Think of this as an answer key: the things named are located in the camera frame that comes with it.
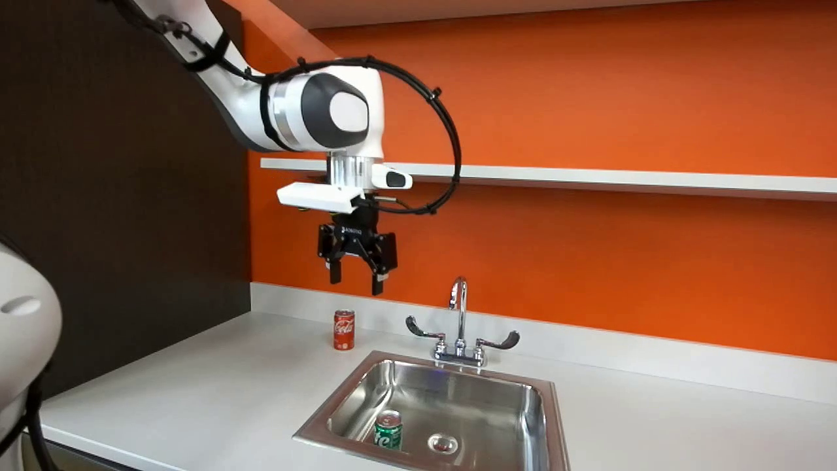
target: faucet handle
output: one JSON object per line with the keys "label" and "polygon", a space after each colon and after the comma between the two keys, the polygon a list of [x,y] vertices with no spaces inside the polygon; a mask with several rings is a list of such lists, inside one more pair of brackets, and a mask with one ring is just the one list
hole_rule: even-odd
{"label": "faucet handle", "polygon": [[416,316],[409,316],[409,320],[407,320],[407,327],[409,327],[416,338],[437,338],[437,339],[446,339],[446,331],[425,331],[425,329],[420,329]]}
{"label": "faucet handle", "polygon": [[510,347],[516,347],[518,342],[520,342],[520,331],[518,331],[518,329],[509,331],[509,338],[505,338],[503,342],[490,342],[490,339],[484,339],[484,338],[476,338],[476,347],[490,344],[490,347],[497,347],[497,350],[510,350]]}

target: white shelf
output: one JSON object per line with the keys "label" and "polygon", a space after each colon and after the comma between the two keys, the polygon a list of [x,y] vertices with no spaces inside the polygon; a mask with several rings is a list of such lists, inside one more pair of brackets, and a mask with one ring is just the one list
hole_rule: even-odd
{"label": "white shelf", "polygon": [[[391,163],[391,165],[411,173],[416,180],[446,180],[450,176],[450,165],[416,165],[416,163]],[[326,173],[326,159],[261,156],[261,166],[285,169],[285,173]],[[809,176],[464,165],[462,177],[464,184],[496,184],[496,186],[837,198],[837,177],[809,177]]]}

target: sink drain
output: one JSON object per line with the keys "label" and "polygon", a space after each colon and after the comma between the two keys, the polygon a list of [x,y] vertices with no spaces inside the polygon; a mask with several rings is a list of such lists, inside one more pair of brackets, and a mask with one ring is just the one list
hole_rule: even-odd
{"label": "sink drain", "polygon": [[429,446],[431,452],[437,452],[437,454],[454,454],[454,452],[462,450],[462,441],[458,441],[456,436],[450,436],[450,433],[431,433],[431,436],[428,439],[428,446]]}

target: dark gray wall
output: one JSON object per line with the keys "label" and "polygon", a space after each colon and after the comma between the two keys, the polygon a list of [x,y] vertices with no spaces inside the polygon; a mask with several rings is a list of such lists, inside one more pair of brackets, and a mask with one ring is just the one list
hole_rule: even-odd
{"label": "dark gray wall", "polygon": [[0,238],[67,312],[48,393],[246,312],[246,151],[163,40],[101,0],[3,0],[0,45]]}

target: faucet spout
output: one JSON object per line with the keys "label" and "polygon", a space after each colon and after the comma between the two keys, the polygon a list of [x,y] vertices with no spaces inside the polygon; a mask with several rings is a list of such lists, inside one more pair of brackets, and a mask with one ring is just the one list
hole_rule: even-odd
{"label": "faucet spout", "polygon": [[468,312],[468,280],[456,278],[450,287],[450,308],[458,312],[458,327],[456,327],[456,342],[454,350],[456,356],[465,356],[465,312]]}

